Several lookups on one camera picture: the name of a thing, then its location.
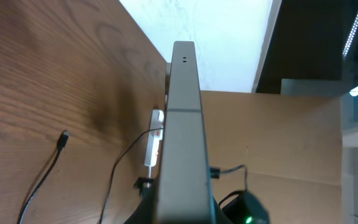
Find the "light strip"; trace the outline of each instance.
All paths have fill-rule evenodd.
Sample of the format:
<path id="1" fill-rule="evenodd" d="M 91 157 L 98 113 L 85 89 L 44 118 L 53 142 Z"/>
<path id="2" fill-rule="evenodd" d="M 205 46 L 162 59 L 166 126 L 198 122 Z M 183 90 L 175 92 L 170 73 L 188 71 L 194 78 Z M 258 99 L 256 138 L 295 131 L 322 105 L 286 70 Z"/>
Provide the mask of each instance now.
<path id="1" fill-rule="evenodd" d="M 353 38 L 356 34 L 356 31 L 357 31 L 357 28 L 358 28 L 358 13 L 357 13 L 357 16 L 356 16 L 356 19 L 354 20 L 353 22 L 353 26 L 352 26 L 352 29 L 351 29 L 351 33 L 349 34 L 349 36 L 347 37 L 347 42 L 345 44 L 345 47 L 343 49 L 343 57 L 346 58 L 346 55 L 352 45 L 352 41 L 353 41 Z"/>

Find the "wooden floor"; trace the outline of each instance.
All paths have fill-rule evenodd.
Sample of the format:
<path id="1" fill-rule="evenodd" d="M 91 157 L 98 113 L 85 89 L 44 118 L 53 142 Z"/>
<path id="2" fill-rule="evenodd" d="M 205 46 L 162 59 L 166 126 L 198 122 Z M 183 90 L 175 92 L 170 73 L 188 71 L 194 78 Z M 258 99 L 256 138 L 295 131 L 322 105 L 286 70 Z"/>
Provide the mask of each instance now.
<path id="1" fill-rule="evenodd" d="M 24 223 L 96 223 L 116 156 L 163 107 L 164 71 L 118 1 L 0 0 L 0 223 L 16 223 L 64 129 L 68 145 Z M 106 223 L 139 202 L 143 159 L 139 144 L 119 165 Z"/>

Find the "white panel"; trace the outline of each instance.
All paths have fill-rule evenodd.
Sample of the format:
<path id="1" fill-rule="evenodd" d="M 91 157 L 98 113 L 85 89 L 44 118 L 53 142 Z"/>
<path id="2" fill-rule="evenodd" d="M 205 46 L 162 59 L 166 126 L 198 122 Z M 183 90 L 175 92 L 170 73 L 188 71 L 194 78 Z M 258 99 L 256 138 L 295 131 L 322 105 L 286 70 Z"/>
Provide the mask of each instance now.
<path id="1" fill-rule="evenodd" d="M 201 90 L 251 92 L 272 1 L 121 3 L 166 61 L 174 41 L 195 42 Z"/>

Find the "beige wall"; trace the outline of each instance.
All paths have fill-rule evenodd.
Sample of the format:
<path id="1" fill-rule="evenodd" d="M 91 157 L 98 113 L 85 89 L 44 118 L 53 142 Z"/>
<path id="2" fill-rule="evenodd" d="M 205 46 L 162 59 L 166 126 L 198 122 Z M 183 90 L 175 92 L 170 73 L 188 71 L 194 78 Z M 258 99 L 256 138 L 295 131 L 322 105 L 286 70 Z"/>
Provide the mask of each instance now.
<path id="1" fill-rule="evenodd" d="M 341 222 L 339 100 L 202 92 L 209 162 L 247 164 L 249 189 L 272 223 Z M 222 199 L 244 173 L 214 181 Z"/>

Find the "green led indicator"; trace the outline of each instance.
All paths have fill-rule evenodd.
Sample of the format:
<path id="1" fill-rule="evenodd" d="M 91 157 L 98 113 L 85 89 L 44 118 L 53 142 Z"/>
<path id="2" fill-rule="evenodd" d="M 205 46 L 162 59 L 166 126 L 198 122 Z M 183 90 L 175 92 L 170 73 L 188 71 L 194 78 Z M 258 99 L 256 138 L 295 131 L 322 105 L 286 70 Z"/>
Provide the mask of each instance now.
<path id="1" fill-rule="evenodd" d="M 252 218 L 252 217 L 248 217 L 248 218 L 246 219 L 246 224 L 250 224 L 252 221 L 253 221 L 253 218 Z"/>

